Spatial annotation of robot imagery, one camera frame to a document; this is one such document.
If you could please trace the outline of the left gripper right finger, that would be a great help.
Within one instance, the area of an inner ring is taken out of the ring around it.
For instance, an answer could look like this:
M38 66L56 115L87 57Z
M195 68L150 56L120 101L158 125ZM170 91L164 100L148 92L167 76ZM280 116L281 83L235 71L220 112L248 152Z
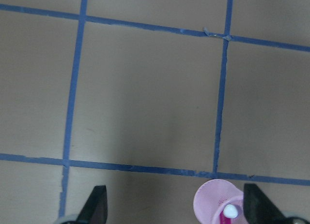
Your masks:
M249 224L306 224L297 216L285 216L254 183L244 184L243 213Z

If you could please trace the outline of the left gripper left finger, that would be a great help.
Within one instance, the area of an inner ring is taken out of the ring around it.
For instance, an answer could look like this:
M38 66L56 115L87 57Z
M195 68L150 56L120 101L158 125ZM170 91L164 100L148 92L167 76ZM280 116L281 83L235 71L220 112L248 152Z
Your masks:
M106 185L95 186L80 211L77 224L105 224L108 218Z

